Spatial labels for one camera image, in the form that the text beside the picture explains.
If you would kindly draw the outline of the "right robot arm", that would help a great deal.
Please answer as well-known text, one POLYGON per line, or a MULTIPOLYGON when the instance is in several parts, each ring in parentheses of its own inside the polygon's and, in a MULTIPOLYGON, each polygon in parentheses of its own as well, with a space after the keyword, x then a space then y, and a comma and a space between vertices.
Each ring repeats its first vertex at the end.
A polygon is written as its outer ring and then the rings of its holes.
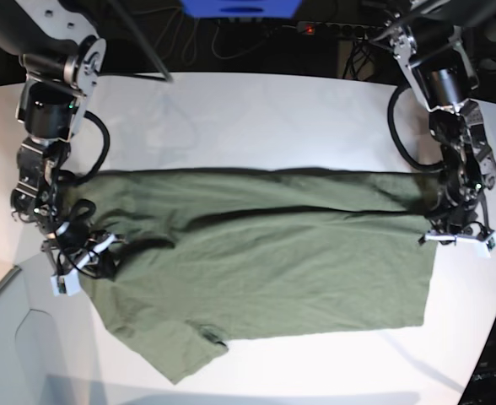
POLYGON ((15 113, 26 137, 16 156, 19 177, 11 207, 44 236, 41 248, 54 268, 54 295, 72 296, 81 289, 81 276, 111 276, 110 247, 122 242, 120 235, 89 227, 91 201, 81 199, 70 208, 62 202, 67 187, 83 185, 100 170, 93 165, 89 174, 74 175, 63 168, 81 123, 93 122, 100 130, 100 159, 110 149, 105 124, 88 109, 106 42, 92 19, 69 2, 0 1, 0 48, 26 71, 15 113))

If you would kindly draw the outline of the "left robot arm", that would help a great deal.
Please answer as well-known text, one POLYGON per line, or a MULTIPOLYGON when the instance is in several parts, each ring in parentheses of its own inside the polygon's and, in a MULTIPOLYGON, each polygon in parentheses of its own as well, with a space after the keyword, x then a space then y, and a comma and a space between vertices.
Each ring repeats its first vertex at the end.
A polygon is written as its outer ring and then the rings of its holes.
POLYGON ((480 105, 472 98, 477 72, 463 45, 464 29, 496 14, 496 1, 386 1, 385 26, 371 43, 392 52, 405 78, 387 107, 391 138, 415 170, 439 177, 437 201, 426 218, 431 230, 419 242, 469 243, 490 257, 496 231, 489 224, 486 192, 496 183, 496 159, 480 105), (395 106, 410 89, 429 114, 441 161, 421 164, 400 140, 395 106))

